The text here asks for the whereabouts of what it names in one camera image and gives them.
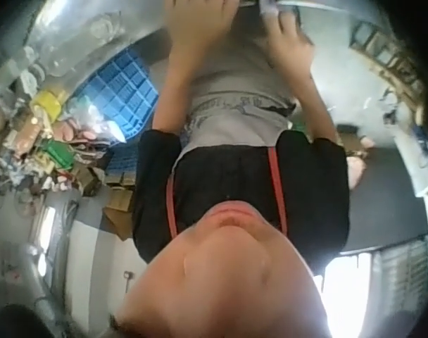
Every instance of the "yellow object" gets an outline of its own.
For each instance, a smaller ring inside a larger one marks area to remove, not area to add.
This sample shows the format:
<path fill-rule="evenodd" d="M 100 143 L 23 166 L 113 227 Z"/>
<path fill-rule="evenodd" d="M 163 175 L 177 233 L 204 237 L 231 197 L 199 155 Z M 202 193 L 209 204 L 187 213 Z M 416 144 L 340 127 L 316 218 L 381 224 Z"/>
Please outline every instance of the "yellow object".
<path fill-rule="evenodd" d="M 58 99 L 50 92 L 41 91 L 39 92 L 30 103 L 31 111 L 38 117 L 42 117 L 42 112 L 44 111 L 49 119 L 50 123 L 56 121 L 61 114 L 62 105 L 59 103 Z"/>
<path fill-rule="evenodd" d="M 34 156 L 34 159 L 47 175 L 50 175 L 53 172 L 55 165 L 47 153 L 44 153 L 43 151 L 38 151 L 37 154 Z"/>

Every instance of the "suspender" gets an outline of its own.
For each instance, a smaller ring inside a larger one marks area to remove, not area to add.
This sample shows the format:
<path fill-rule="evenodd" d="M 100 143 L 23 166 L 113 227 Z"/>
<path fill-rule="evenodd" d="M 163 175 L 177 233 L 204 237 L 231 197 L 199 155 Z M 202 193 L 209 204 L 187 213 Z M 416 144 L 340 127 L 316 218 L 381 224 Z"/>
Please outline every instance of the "suspender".
<path fill-rule="evenodd" d="M 275 198 L 277 199 L 279 221 L 282 225 L 281 231 L 284 234 L 284 236 L 287 236 L 288 227 L 287 227 L 286 206 L 284 203 L 282 180 L 279 173 L 277 150 L 275 149 L 275 147 L 268 148 L 267 152 L 269 156 L 270 172 L 272 174 L 273 189 L 275 192 Z M 168 219 L 169 230 L 170 230 L 170 235 L 172 236 L 172 239 L 174 239 L 178 235 L 177 221 L 175 219 L 175 204 L 173 201 L 173 185 L 174 185 L 173 181 L 174 181 L 174 175 L 172 173 L 170 174 L 170 177 L 167 181 L 167 187 L 165 189 L 167 219 Z"/>

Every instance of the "mouth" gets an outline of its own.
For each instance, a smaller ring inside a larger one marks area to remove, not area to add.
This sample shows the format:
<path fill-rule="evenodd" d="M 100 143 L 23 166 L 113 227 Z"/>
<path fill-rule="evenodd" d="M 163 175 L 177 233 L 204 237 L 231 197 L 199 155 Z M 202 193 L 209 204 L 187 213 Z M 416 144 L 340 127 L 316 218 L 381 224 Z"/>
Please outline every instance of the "mouth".
<path fill-rule="evenodd" d="M 206 214 L 206 219 L 212 218 L 214 216 L 220 215 L 230 215 L 234 217 L 234 215 L 248 216 L 252 218 L 257 218 L 260 220 L 264 220 L 262 215 L 250 204 L 243 201 L 227 201 L 217 204 L 212 207 Z"/>

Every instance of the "lip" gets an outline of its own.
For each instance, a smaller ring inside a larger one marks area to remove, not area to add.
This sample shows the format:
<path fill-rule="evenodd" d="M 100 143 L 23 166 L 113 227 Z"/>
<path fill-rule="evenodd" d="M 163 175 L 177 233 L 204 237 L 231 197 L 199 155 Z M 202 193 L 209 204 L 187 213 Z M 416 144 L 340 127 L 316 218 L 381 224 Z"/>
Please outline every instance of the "lip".
<path fill-rule="evenodd" d="M 211 218 L 222 213 L 240 213 L 253 218 L 263 219 L 262 215 L 250 204 L 243 201 L 227 201 L 212 207 L 205 215 Z"/>

